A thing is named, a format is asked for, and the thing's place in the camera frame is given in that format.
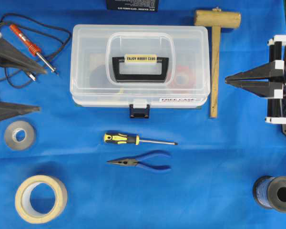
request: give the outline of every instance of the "label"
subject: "label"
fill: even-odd
[[[199,103],[202,98],[160,98],[161,103]]]
[[[157,55],[126,54],[125,63],[157,63]]]
[[[106,0],[108,10],[158,11],[159,0]]]

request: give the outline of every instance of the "tape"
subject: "tape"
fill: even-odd
[[[18,141],[16,135],[18,132],[24,131],[25,137]],[[34,128],[27,122],[17,121],[8,126],[4,133],[6,145],[13,150],[24,150],[29,148],[35,141]]]
[[[55,194],[55,203],[52,209],[41,214],[35,211],[30,202],[33,189],[39,184],[50,186]],[[58,217],[66,207],[68,194],[65,185],[55,177],[37,175],[26,179],[18,188],[15,196],[15,208],[21,218],[28,223],[41,224]]]

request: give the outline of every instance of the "masking tape roll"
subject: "masking tape roll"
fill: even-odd
[[[30,196],[33,189],[39,184],[50,186],[55,194],[55,203],[52,209],[41,214],[35,211],[30,202]],[[68,194],[65,185],[55,177],[37,175],[26,179],[18,188],[15,196],[15,207],[25,221],[33,224],[46,223],[58,217],[64,210],[68,200]]]

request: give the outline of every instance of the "clear plastic case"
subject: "clear plastic case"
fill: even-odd
[[[207,29],[76,25],[70,91],[82,106],[201,106],[210,93]]]

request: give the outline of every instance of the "blue backdrop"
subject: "blue backdrop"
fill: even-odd
[[[260,176],[286,176],[286,137],[280,126],[264,122],[266,100],[224,83],[226,76],[268,61],[267,40],[286,34],[283,1],[160,0],[159,11],[152,13],[106,10],[105,0],[0,0],[0,17],[21,13],[70,31],[76,24],[193,25],[195,9],[216,6],[242,14],[238,29],[222,33],[217,119],[208,118],[209,100],[201,110],[152,109],[146,120],[130,119],[128,109],[75,106],[69,91],[71,43],[53,62],[59,77],[43,75],[21,90],[0,83],[0,101],[42,108],[0,122],[0,228],[286,229],[286,214],[262,209],[252,197],[253,183]],[[2,34],[30,56],[8,28]],[[34,33],[27,35],[46,54],[59,45]],[[24,79],[17,76],[13,81]],[[28,150],[15,152],[5,145],[4,131],[16,120],[28,121],[36,129],[36,143]],[[106,145],[102,136],[108,130],[179,145]],[[169,173],[106,164],[156,149],[172,157],[147,162],[171,165]],[[43,225],[28,224],[14,207],[18,186],[36,174],[58,177],[69,195],[65,211]],[[38,196],[47,199],[44,203],[51,201],[46,191],[39,189],[32,200],[40,211],[45,206],[38,204]]]

